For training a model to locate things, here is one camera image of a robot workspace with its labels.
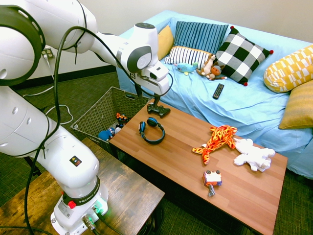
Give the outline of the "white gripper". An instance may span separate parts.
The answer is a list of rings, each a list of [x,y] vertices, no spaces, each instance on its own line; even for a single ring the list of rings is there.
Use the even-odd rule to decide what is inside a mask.
[[[142,77],[139,74],[135,74],[135,82],[135,90],[139,98],[142,98],[141,86],[155,93],[153,102],[154,108],[158,107],[160,95],[167,93],[170,89],[169,78],[167,76],[160,81],[157,81],[149,77]]]

